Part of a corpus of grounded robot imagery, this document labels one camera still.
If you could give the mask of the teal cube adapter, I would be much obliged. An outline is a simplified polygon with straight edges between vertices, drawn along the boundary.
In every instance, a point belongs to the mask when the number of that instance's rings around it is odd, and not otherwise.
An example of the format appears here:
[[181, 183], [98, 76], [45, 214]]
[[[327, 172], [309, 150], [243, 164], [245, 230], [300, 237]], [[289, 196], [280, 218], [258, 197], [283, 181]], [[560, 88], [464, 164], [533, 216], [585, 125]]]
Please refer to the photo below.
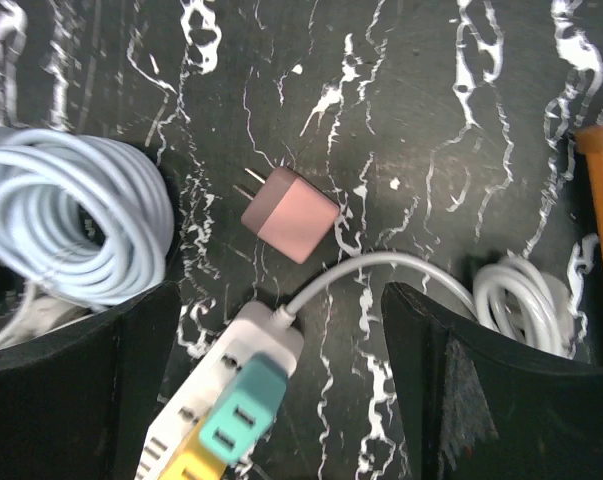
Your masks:
[[274, 423], [289, 377], [256, 354], [222, 392], [205, 420], [200, 443], [227, 465], [237, 463]]

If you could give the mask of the pink cube adapter top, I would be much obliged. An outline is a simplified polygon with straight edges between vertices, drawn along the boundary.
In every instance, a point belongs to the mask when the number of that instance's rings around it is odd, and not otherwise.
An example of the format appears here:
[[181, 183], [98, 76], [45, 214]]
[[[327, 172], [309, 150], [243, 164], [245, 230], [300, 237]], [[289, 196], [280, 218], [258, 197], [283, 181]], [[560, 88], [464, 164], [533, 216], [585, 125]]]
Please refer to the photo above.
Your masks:
[[244, 171], [260, 189], [251, 194], [234, 187], [249, 200], [242, 224], [295, 263], [304, 263], [333, 227], [339, 207], [287, 167], [275, 168], [267, 178], [249, 168]]

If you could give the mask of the white slanted power strip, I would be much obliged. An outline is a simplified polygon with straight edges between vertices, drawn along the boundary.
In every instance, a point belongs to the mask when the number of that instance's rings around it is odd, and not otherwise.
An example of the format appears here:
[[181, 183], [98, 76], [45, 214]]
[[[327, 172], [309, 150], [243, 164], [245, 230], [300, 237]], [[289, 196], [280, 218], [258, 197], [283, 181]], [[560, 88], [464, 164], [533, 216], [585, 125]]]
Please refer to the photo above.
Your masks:
[[293, 325], [299, 311], [338, 279], [364, 267], [386, 264], [430, 276], [453, 293], [472, 316], [478, 314], [472, 294], [448, 273], [413, 255], [390, 251], [360, 255], [335, 265], [276, 309], [249, 301], [149, 426], [136, 478], [159, 479], [179, 444], [202, 417], [208, 417], [222, 392], [254, 355], [270, 357], [290, 380], [304, 346], [303, 334]]

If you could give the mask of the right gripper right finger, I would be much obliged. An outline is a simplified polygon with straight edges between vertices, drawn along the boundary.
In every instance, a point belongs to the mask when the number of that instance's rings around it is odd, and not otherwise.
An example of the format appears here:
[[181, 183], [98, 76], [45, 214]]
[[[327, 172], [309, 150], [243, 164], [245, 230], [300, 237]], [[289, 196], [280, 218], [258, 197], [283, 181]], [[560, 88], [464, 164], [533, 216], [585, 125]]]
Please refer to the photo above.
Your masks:
[[392, 282], [383, 327], [416, 479], [603, 479], [603, 367], [510, 340]]

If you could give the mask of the yellow cube adapter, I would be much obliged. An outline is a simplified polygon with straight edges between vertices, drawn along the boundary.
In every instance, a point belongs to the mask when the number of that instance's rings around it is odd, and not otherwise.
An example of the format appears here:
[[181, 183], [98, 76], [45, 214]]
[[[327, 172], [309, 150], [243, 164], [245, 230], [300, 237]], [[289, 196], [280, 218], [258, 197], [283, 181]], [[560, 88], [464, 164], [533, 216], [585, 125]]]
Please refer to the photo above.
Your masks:
[[227, 465], [199, 441], [207, 417], [202, 417], [176, 448], [159, 480], [220, 480]]

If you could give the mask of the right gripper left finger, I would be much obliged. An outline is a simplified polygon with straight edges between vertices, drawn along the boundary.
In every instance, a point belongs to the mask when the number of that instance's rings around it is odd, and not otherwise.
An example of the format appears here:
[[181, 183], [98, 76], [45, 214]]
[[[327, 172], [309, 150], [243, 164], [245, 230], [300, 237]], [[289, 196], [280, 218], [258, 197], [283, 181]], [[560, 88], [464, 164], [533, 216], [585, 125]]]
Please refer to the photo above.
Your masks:
[[0, 479], [132, 479], [181, 299], [164, 282], [0, 351]]

